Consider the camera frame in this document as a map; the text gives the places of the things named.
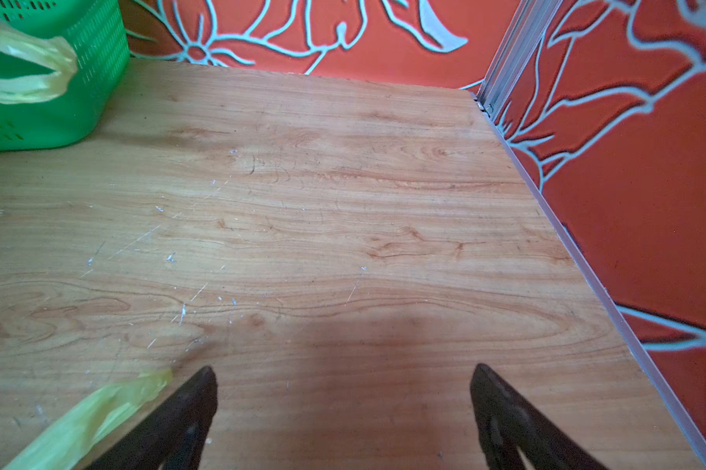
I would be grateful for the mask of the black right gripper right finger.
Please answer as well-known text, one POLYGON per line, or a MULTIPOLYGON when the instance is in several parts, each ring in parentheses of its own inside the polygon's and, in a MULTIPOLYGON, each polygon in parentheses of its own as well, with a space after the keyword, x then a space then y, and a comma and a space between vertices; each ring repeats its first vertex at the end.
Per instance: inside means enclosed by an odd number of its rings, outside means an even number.
POLYGON ((485 363, 477 364, 470 397, 478 440, 490 469, 603 469, 542 412, 485 363))

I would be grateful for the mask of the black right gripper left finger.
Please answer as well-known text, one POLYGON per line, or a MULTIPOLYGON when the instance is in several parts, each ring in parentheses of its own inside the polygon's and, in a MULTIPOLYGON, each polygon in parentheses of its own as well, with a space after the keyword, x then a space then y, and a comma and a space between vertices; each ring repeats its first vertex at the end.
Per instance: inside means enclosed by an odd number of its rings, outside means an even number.
POLYGON ((218 382, 204 366, 90 469, 197 469, 218 408, 218 382))

